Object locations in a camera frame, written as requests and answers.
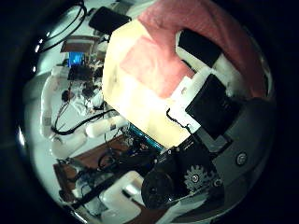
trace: gear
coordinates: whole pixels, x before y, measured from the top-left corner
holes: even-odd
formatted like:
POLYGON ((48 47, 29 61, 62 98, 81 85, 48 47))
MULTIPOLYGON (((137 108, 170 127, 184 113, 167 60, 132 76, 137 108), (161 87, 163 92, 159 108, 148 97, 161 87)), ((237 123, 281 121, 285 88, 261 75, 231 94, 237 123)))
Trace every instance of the gear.
POLYGON ((209 175, 204 167, 196 165, 195 168, 191 166, 191 169, 187 170, 184 183, 190 191, 197 191, 209 184, 214 177, 213 171, 209 175))

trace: wire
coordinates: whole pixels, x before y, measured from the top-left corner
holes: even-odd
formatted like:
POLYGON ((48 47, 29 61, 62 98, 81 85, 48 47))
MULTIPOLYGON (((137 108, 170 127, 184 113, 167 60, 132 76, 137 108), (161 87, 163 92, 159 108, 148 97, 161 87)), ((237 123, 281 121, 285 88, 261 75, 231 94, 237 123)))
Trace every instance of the wire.
POLYGON ((178 124, 178 125, 179 125, 180 127, 182 127, 183 129, 186 129, 187 132, 190 134, 190 136, 193 138, 193 140, 194 140, 197 144, 199 144, 199 141, 198 141, 197 137, 191 132, 190 128, 188 127, 190 124, 187 124, 186 126, 183 126, 181 123, 178 122, 177 119, 174 119, 174 118, 170 117, 169 112, 170 112, 170 108, 168 108, 167 111, 166 111, 166 115, 167 115, 167 117, 168 117, 170 120, 174 121, 176 124, 178 124))
POLYGON ((53 132, 55 132, 55 133, 57 133, 59 135, 69 135, 69 134, 73 133, 76 129, 78 129, 80 126, 82 126, 83 124, 85 124, 85 123, 87 123, 87 122, 89 122, 89 121, 91 121, 93 119, 101 118, 102 116, 104 116, 105 114, 107 114, 107 113, 109 113, 111 111, 115 111, 115 110, 114 109, 110 109, 110 110, 108 110, 106 112, 103 112, 101 114, 94 115, 94 116, 92 116, 92 117, 90 117, 88 119, 83 120, 82 122, 80 122, 79 124, 77 124, 76 126, 74 126, 73 128, 71 128, 71 129, 69 129, 67 131, 64 131, 64 132, 58 131, 56 129, 56 127, 53 127, 53 126, 51 127, 51 129, 52 129, 53 132))
POLYGON ((57 45, 59 45, 60 43, 64 42, 69 36, 71 36, 73 33, 76 32, 76 30, 81 26, 81 24, 84 22, 86 15, 87 15, 87 8, 81 3, 81 4, 74 4, 74 6, 79 6, 81 9, 83 9, 83 17, 82 20, 80 21, 80 23, 75 27, 75 29, 73 31, 71 31, 68 35, 66 35, 63 39, 61 39, 60 41, 56 42, 55 44, 42 49, 41 51, 39 51, 39 53, 43 53, 49 49, 53 49, 54 47, 56 47, 57 45))
POLYGON ((70 27, 76 20, 77 20, 77 18, 78 18, 78 16, 80 15, 80 13, 81 13, 81 11, 82 11, 82 8, 80 8, 79 9, 79 11, 78 11, 78 13, 77 13, 77 15, 76 15, 76 17, 61 31, 61 32, 59 32, 58 34, 56 34, 56 35, 54 35, 54 36, 51 36, 51 37, 49 37, 48 39, 46 39, 45 40, 45 42, 46 41, 49 41, 49 40, 51 40, 51 39, 53 39, 53 38, 55 38, 56 36, 58 36, 58 35, 60 35, 60 34, 62 34, 64 31, 66 31, 67 30, 67 28, 68 27, 70 27))

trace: black background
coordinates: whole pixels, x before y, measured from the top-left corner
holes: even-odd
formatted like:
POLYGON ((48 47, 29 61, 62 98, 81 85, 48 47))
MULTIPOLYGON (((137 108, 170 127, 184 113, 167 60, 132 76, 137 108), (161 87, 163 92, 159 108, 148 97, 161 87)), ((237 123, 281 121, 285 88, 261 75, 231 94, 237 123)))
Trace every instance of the black background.
MULTIPOLYGON (((255 35, 273 72, 278 131, 273 153, 253 191, 220 223, 298 223, 298 23, 295 1, 217 0, 255 35)), ((6 1, 0 6, 0 213, 10 223, 75 223, 42 189, 17 143, 21 87, 36 58, 31 44, 70 1, 6 1)))

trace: pink fabric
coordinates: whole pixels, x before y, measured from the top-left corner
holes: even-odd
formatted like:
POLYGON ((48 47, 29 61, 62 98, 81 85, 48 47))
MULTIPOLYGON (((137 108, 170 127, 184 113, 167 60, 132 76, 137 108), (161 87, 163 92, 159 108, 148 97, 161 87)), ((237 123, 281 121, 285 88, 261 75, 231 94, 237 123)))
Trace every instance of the pink fabric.
POLYGON ((161 98, 169 97, 184 76, 193 76, 193 71, 181 62, 173 50, 159 48, 144 36, 130 49, 121 62, 121 68, 161 98))
POLYGON ((142 37, 121 66, 161 97, 170 96, 185 75, 192 77, 191 70, 175 53, 176 33, 184 28, 220 46, 243 76, 251 95, 264 97, 263 69, 257 52, 240 25, 213 2, 159 0, 138 19, 154 41, 149 42, 142 37))

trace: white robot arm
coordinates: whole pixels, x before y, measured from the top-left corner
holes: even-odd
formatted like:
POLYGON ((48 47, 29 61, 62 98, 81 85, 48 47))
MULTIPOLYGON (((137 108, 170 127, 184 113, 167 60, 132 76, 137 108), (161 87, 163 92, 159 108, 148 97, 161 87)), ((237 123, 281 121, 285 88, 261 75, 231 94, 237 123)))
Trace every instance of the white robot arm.
POLYGON ((40 133, 45 138, 51 139, 50 152, 56 159, 65 160, 75 151, 82 147, 87 136, 94 138, 116 128, 123 127, 129 122, 122 116, 115 116, 109 119, 101 119, 89 124, 85 130, 76 130, 70 139, 63 141, 61 137, 51 129, 52 124, 52 95, 59 86, 61 78, 67 78, 69 68, 55 66, 51 71, 51 76, 47 78, 41 94, 41 113, 40 113, 40 133))
POLYGON ((139 173, 130 171, 101 193, 100 200, 108 208, 101 214, 103 223, 122 224, 140 214, 140 207, 124 196, 122 191, 126 191, 133 199, 141 198, 142 182, 143 177, 139 173))

